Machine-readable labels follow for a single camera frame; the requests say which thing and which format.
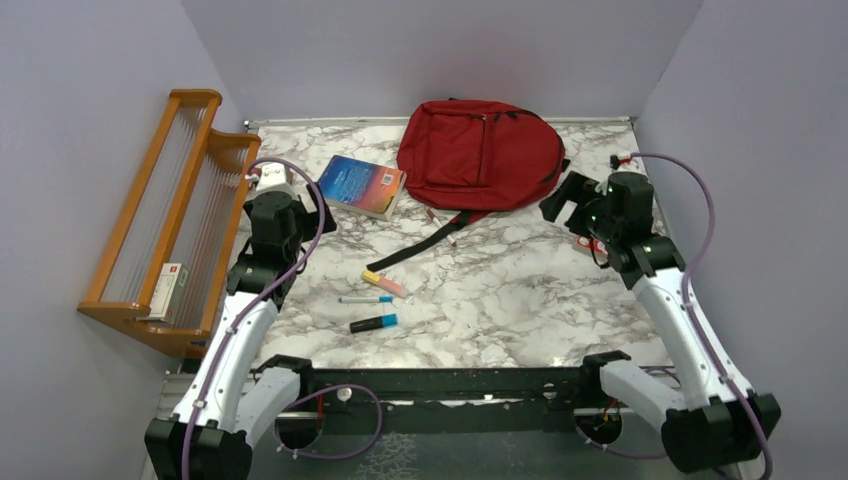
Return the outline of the red backpack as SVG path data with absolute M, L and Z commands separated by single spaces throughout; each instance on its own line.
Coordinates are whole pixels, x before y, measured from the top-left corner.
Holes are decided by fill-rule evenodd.
M 417 107 L 396 161 L 411 198 L 456 215 L 426 239 L 367 265 L 372 272 L 417 256 L 491 213 L 542 200 L 570 164 L 561 136 L 536 113 L 456 98 Z

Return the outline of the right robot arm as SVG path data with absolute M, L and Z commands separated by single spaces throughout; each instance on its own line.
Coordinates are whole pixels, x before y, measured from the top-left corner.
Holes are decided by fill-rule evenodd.
M 660 433 L 668 459 L 683 473 L 765 459 L 779 404 L 755 391 L 704 319 L 683 257 L 654 230 L 653 201 L 642 174 L 615 172 L 598 182 L 571 172 L 540 204 L 547 221 L 569 209 L 569 231 L 603 244 L 606 266 L 648 313 L 680 381 L 673 389 L 612 351 L 584 358 L 578 396 L 592 407 L 623 402 Z

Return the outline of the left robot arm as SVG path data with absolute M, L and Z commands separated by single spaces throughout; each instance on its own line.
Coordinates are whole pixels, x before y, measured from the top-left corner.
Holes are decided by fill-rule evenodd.
M 313 401 L 315 386 L 302 372 L 306 360 L 273 366 L 245 387 L 297 275 L 322 234 L 336 229 L 321 190 L 306 190 L 312 210 L 289 187 L 244 204 L 250 235 L 227 273 L 213 338 L 170 416 L 152 420 L 145 433 L 157 478 L 245 479 L 253 450 L 276 416 Z

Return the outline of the blue paperback book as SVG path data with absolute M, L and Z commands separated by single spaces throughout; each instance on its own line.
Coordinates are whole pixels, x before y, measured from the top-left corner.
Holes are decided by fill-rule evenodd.
M 388 221 L 405 181 L 397 168 L 334 155 L 317 184 L 329 206 Z

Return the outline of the blue white pen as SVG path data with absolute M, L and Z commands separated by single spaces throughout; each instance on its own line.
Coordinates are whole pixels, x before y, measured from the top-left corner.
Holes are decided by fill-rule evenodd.
M 391 295 L 371 296 L 371 297 L 339 297 L 338 302 L 341 304 L 383 304 L 392 303 L 394 297 Z

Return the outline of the yellow orange highlighter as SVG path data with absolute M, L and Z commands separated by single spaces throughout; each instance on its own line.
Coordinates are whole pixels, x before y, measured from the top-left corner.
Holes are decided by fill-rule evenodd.
M 408 296 L 408 290 L 404 286 L 389 280 L 380 274 L 370 270 L 365 270 L 361 277 L 365 282 L 380 288 L 394 297 L 406 298 Z

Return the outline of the red white pen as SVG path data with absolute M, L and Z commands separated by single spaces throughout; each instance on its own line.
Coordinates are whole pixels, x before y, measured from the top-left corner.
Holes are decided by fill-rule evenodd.
M 441 229 L 441 228 L 444 227 L 443 222 L 439 219 L 439 217 L 436 215 L 436 213 L 432 209 L 428 208 L 427 211 L 426 211 L 426 214 L 427 214 L 428 218 L 430 219 L 430 221 L 438 229 Z M 453 248 L 457 247 L 457 242 L 450 233 L 447 233 L 445 235 L 444 239 L 451 247 L 453 247 Z

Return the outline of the black blue highlighter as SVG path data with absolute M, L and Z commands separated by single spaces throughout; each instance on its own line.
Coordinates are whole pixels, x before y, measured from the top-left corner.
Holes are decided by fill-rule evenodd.
M 349 324 L 349 331 L 352 334 L 356 334 L 393 327 L 396 326 L 397 323 L 397 315 L 392 313 L 352 322 Z

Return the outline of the wooden rack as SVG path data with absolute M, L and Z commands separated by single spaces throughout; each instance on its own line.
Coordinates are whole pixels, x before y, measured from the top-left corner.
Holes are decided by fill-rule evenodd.
M 229 255 L 261 141 L 213 126 L 212 89 L 168 95 L 78 312 L 166 355 L 200 358 L 217 325 Z M 189 272 L 172 324 L 150 321 L 163 264 Z

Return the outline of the white red box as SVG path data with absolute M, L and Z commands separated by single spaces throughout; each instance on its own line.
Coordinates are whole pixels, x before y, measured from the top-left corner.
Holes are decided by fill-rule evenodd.
M 189 272 L 182 263 L 162 265 L 150 303 L 150 321 L 172 324 L 179 311 Z

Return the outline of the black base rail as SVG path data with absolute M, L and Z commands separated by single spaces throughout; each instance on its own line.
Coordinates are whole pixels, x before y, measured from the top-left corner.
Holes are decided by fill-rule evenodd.
M 571 433 L 576 416 L 601 416 L 611 397 L 581 367 L 331 369 L 300 366 L 305 405 L 328 435 Z

